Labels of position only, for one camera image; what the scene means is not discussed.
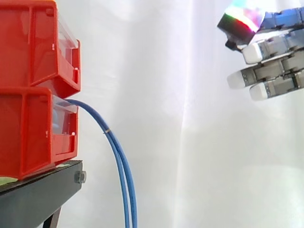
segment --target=rainbow reflective surface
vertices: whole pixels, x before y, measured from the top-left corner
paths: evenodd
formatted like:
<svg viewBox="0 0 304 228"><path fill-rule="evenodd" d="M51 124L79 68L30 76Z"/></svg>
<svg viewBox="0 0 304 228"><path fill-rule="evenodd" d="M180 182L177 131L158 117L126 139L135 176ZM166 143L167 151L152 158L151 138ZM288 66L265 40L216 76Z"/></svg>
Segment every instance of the rainbow reflective surface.
<svg viewBox="0 0 304 228"><path fill-rule="evenodd" d="M264 20L265 12L255 6L256 0L234 0L225 13L257 32Z"/></svg>

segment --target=red plastic bin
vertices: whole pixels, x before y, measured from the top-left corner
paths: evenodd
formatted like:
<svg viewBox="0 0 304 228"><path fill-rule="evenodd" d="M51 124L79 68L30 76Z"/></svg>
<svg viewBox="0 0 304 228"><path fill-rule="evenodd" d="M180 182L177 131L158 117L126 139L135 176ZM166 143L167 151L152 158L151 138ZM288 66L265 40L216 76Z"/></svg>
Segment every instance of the red plastic bin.
<svg viewBox="0 0 304 228"><path fill-rule="evenodd" d="M78 107L47 88L0 88L0 177L22 180L77 156Z"/></svg>
<svg viewBox="0 0 304 228"><path fill-rule="evenodd" d="M0 0L0 87L80 91L80 42L51 0Z"/></svg>

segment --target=blue wire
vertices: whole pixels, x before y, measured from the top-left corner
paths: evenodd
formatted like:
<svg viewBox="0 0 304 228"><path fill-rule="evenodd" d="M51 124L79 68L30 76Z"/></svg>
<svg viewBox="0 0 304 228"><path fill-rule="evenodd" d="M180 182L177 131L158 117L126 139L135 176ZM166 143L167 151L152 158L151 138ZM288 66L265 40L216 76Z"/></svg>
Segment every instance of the blue wire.
<svg viewBox="0 0 304 228"><path fill-rule="evenodd" d="M123 170L124 170L124 173L125 173L125 177L126 177L127 184L128 184L128 189L129 189L129 197L130 197L130 204L131 204L131 215L132 215L132 225L133 225L133 228L137 228L137 205L136 205L135 187L134 187L134 182L133 182L132 173L131 173L131 169L130 169L128 160L127 160L127 158L124 154L124 151L123 151L120 143L118 142L118 140L115 137L115 135L113 134L113 132L110 131L109 126L106 124L106 122L103 120L103 118L100 116L100 114L96 110L94 110L92 107L90 107L89 105L87 105L87 104L85 104L81 101L76 101L76 100L71 100L71 99L68 99L67 101L70 102L71 104L82 107L88 113L90 113L90 115L97 121L99 126L104 131L104 133L105 133L105 135L106 135L106 137L107 137L107 139L108 139L108 141L109 141L109 143L110 143L110 145L113 149L113 152L114 152L115 158L116 158L118 171L120 169L119 166L121 166L121 163L123 164ZM123 192L123 200L124 200L123 204L124 204L124 213L125 213L125 224L127 226L127 224L129 223L129 210L128 210L127 199L125 199L125 197L124 197L125 183L124 183L124 180L122 181L121 174L122 173L119 171L119 177L120 177L120 181L121 181L122 192Z"/></svg>

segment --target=white fingertip pad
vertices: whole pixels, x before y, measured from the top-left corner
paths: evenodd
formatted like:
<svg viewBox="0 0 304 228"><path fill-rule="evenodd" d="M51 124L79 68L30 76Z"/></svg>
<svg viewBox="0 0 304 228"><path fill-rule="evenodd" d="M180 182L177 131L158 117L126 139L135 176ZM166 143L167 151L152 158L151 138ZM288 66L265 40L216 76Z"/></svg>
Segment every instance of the white fingertip pad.
<svg viewBox="0 0 304 228"><path fill-rule="evenodd" d="M231 74L227 78L228 85L231 89L242 89L246 87L243 75L240 71Z"/></svg>
<svg viewBox="0 0 304 228"><path fill-rule="evenodd" d="M254 85L249 90L252 100L254 101L262 101L268 98L268 94L265 88L264 83L259 83Z"/></svg>
<svg viewBox="0 0 304 228"><path fill-rule="evenodd" d="M242 49L242 53L247 64L259 63L263 60L261 49L257 43L245 47Z"/></svg>

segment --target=wrinkled white cloth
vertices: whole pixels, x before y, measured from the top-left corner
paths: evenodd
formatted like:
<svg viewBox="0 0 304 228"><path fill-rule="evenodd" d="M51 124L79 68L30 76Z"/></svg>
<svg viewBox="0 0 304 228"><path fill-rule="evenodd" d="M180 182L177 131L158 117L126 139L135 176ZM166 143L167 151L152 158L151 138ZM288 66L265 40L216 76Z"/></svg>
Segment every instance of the wrinkled white cloth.
<svg viewBox="0 0 304 228"><path fill-rule="evenodd" d="M299 1L265 0L267 10ZM58 0L82 42L82 92L133 172L140 228L303 228L304 91L253 102L216 28L230 0ZM107 141L81 111L87 183L60 228L122 228Z"/></svg>

